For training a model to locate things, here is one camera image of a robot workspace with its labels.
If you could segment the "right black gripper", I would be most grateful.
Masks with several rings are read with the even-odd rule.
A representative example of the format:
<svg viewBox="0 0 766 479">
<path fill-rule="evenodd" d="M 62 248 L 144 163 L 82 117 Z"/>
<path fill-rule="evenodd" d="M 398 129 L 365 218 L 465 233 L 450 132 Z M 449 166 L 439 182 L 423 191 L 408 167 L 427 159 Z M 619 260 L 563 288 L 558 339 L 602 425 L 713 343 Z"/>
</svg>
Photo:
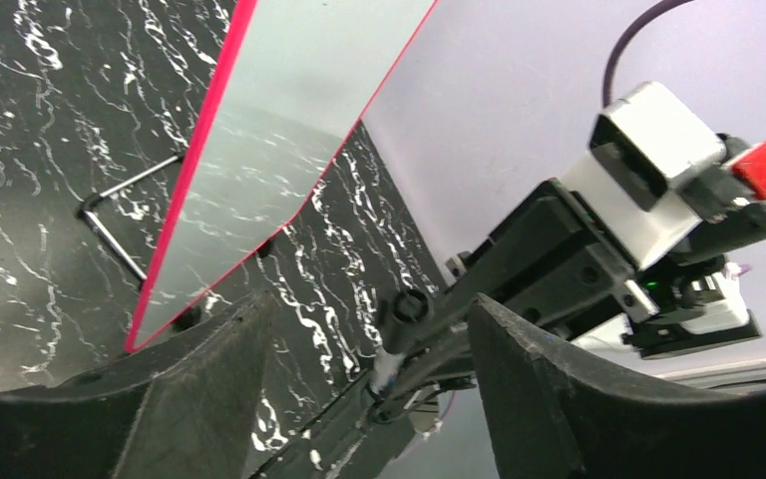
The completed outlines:
<svg viewBox="0 0 766 479">
<path fill-rule="evenodd" d="M 465 315 L 483 293 L 538 327 L 576 339 L 620 314 L 615 297 L 640 272 L 582 195 L 557 179 L 540 183 L 472 254 L 463 276 L 429 294 L 432 315 L 385 397 L 434 380 L 468 349 Z"/>
</svg>

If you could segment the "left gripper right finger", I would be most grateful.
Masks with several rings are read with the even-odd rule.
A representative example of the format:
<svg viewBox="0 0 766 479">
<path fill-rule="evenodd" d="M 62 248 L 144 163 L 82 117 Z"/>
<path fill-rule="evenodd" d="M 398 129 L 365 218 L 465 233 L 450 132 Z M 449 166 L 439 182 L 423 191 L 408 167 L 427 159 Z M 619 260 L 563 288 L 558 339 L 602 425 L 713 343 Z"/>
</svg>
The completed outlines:
<svg viewBox="0 0 766 479">
<path fill-rule="evenodd" d="M 737 395 L 598 357 L 479 295 L 471 350 L 503 478 L 766 478 L 766 390 Z"/>
</svg>

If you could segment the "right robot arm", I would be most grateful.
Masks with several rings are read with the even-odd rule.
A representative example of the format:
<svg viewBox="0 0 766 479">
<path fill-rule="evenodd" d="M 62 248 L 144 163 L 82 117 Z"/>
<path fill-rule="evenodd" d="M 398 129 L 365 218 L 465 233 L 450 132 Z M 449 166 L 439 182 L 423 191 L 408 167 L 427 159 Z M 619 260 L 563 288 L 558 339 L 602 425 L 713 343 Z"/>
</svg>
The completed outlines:
<svg viewBox="0 0 766 479">
<path fill-rule="evenodd" d="M 503 478 L 766 478 L 766 393 L 701 391 L 575 345 L 619 313 L 623 342 L 647 359 L 758 334 L 727 256 L 766 239 L 766 142 L 724 146 L 685 193 L 699 225 L 650 266 L 619 243 L 618 208 L 569 182 L 540 184 L 460 257 L 438 299 L 405 290 L 388 302 L 385 342 L 408 360 L 373 405 L 350 391 L 326 411 L 337 458 L 304 466 L 293 446 L 257 476 L 336 478 L 362 428 L 413 412 L 421 388 L 475 385 Z"/>
</svg>

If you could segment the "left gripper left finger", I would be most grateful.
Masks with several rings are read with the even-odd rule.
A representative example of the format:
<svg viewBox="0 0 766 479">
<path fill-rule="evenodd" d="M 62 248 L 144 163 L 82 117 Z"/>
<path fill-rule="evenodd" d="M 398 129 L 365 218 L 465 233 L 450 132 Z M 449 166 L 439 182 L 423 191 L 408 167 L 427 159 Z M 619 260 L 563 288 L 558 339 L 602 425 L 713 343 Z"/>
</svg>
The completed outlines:
<svg viewBox="0 0 766 479">
<path fill-rule="evenodd" d="M 0 392 L 0 478 L 239 478 L 275 298 L 55 386 Z"/>
</svg>

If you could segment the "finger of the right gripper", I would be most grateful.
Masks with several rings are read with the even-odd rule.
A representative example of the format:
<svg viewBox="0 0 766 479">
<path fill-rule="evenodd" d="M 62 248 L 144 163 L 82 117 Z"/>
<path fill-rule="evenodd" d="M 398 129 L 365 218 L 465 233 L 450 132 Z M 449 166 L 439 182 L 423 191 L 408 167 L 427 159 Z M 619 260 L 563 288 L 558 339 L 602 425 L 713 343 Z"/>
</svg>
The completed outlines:
<svg viewBox="0 0 766 479">
<path fill-rule="evenodd" d="M 265 461 L 253 478 L 375 478 L 404 451 L 416 431 L 407 418 L 378 424 L 364 373 L 307 424 L 299 437 Z"/>
</svg>

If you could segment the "white whiteboard marker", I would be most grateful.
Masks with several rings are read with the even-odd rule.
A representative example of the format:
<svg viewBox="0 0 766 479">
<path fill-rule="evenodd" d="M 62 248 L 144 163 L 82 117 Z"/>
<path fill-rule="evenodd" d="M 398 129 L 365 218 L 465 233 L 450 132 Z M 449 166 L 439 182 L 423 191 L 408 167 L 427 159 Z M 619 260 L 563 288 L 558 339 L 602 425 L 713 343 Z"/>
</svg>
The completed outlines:
<svg viewBox="0 0 766 479">
<path fill-rule="evenodd" d="M 381 342 L 375 355 L 369 390 L 385 397 L 408 351 L 416 342 L 420 324 L 432 315 L 430 296 L 415 288 L 401 289 L 379 307 L 378 331 Z"/>
</svg>

